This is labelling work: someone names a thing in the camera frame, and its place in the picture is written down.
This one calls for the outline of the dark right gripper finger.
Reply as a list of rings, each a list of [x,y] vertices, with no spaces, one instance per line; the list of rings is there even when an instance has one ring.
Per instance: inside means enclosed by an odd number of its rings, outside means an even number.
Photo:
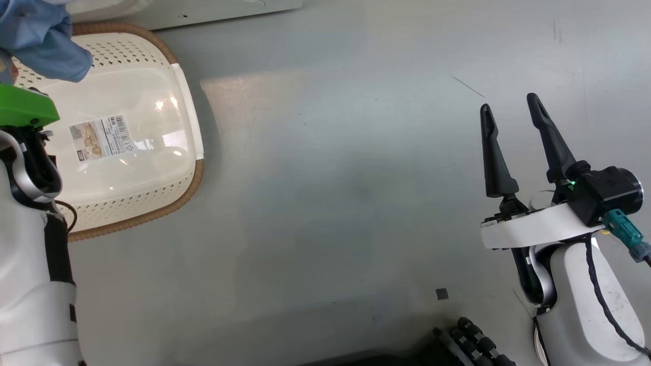
[[[480,108],[481,142],[486,197],[511,197],[519,192],[498,145],[498,128],[488,104]]]
[[[547,113],[542,100],[535,93],[527,94],[528,110],[533,125],[539,130],[543,149],[547,160],[547,181],[567,180],[568,168],[576,163],[576,159],[568,148],[556,124]]]

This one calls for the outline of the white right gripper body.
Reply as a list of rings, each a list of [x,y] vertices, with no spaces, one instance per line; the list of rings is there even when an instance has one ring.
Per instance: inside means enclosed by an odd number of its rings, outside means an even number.
[[[481,238],[489,249],[527,248],[580,237],[604,228],[602,224],[586,226],[565,202],[504,222],[482,223]]]

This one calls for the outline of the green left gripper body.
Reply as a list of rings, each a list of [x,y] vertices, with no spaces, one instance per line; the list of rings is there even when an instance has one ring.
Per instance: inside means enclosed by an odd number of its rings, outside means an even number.
[[[46,127],[60,120],[48,95],[35,89],[1,85],[1,127]]]

